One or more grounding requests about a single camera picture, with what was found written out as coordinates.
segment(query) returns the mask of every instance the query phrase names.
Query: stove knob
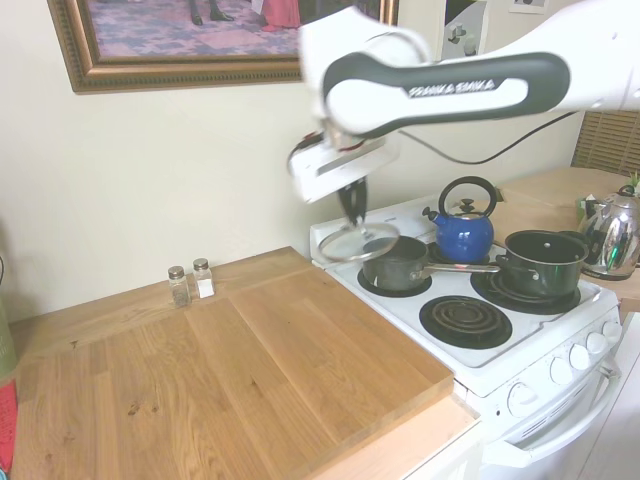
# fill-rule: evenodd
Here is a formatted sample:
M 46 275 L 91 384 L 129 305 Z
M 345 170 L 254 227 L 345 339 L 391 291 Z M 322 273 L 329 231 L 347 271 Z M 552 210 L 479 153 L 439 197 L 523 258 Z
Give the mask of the stove knob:
M 602 334 L 611 345 L 615 345 L 622 336 L 622 327 L 617 322 L 606 322 L 602 327 Z
M 573 380 L 571 366 L 566 360 L 554 358 L 551 362 L 551 380 L 558 385 L 569 385 Z
M 604 352 L 608 347 L 607 338 L 600 333 L 590 333 L 587 337 L 587 350 L 593 355 Z
M 574 345 L 569 352 L 569 362 L 576 370 L 586 370 L 589 368 L 589 351 L 582 345 Z
M 514 417 L 522 418 L 537 408 L 538 395 L 524 383 L 516 383 L 509 392 L 507 406 Z

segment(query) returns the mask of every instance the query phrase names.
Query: saucepan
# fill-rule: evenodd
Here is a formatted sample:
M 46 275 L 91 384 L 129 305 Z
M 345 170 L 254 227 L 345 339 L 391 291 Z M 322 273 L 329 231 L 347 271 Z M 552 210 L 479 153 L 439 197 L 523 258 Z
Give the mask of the saucepan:
M 364 246 L 365 251 L 377 251 L 378 239 Z M 399 292 L 411 290 L 423 284 L 432 272 L 493 273 L 496 265 L 439 264 L 429 261 L 427 246 L 411 237 L 401 236 L 394 247 L 384 255 L 364 262 L 365 279 L 378 288 Z
M 547 298 L 569 295 L 578 287 L 582 261 L 589 248 L 578 232 L 524 230 L 505 239 L 506 255 L 496 262 L 512 288 Z

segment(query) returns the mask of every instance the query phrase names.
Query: pepper shaker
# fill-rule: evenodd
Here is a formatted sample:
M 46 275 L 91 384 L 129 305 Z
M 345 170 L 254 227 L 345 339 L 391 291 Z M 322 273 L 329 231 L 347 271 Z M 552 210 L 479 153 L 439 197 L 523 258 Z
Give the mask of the pepper shaker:
M 189 295 L 189 285 L 187 277 L 184 275 L 184 268 L 175 266 L 169 269 L 169 289 L 176 307 L 186 307 L 191 303 L 191 295 Z
M 200 298 L 210 297 L 215 293 L 209 261 L 206 258 L 196 258 L 193 261 L 193 277 L 196 280 Z

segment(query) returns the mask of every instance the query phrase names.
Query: cream wall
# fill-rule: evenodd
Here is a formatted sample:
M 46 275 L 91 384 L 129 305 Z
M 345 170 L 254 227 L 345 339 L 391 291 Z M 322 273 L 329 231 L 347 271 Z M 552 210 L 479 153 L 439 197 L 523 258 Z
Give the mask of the cream wall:
M 507 3 L 490 4 L 488 48 L 542 20 L 508 14 Z M 402 0 L 400 21 L 433 37 L 438 4 Z M 0 59 L 0 292 L 14 321 L 160 281 L 200 256 L 305 253 L 309 225 L 340 215 L 334 198 L 302 204 L 285 171 L 314 129 L 301 84 L 75 95 L 44 0 L 0 4 Z M 471 160 L 547 118 L 414 131 Z M 406 143 L 401 160 L 371 176 L 370 206 L 463 174 L 499 182 L 567 165 L 579 124 L 561 122 L 482 167 Z

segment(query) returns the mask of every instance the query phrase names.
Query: power cord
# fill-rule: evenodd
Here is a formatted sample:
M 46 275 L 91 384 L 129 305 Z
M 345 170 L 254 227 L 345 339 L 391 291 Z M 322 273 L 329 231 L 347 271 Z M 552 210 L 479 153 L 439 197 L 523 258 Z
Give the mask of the power cord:
M 569 112 L 569 113 L 565 113 L 564 115 L 560 115 L 557 118 L 554 118 L 553 120 L 548 121 L 547 123 L 544 123 L 542 125 L 540 125 L 539 127 L 534 128 L 533 130 L 531 130 L 529 133 L 527 133 L 526 135 L 523 135 L 522 137 L 520 137 L 518 140 L 516 140 L 515 142 L 513 142 L 511 145 L 509 145 L 508 147 L 503 148 L 502 150 L 500 150 L 498 153 L 496 153 L 495 155 L 490 156 L 489 158 L 485 158 L 484 160 L 480 160 L 478 162 L 465 162 L 464 160 L 458 160 L 457 158 L 453 158 L 449 155 L 447 155 L 446 153 L 444 153 L 442 150 L 434 147 L 433 145 L 431 145 L 430 143 L 422 140 L 421 138 L 416 137 L 415 135 L 412 135 L 409 132 L 405 132 L 404 130 L 398 130 L 398 133 L 400 133 L 401 135 L 404 135 L 405 137 L 410 138 L 411 140 L 414 140 L 415 142 L 418 142 L 420 145 L 427 147 L 429 150 L 437 153 L 438 155 L 440 155 L 441 157 L 449 160 L 450 162 L 454 162 L 454 163 L 460 163 L 462 165 L 482 165 L 483 163 L 488 163 L 491 160 L 494 160 L 496 158 L 498 158 L 500 155 L 502 155 L 503 153 L 508 152 L 509 150 L 511 150 L 513 147 L 515 147 L 516 145 L 522 143 L 523 141 L 525 141 L 527 138 L 529 138 L 532 135 L 535 135 L 536 133 L 538 133 L 540 130 L 544 130 L 547 127 L 550 127 L 551 125 L 553 125 L 554 123 L 558 123 L 560 120 L 564 120 L 567 117 L 570 117 L 571 115 L 575 114 L 576 112 Z

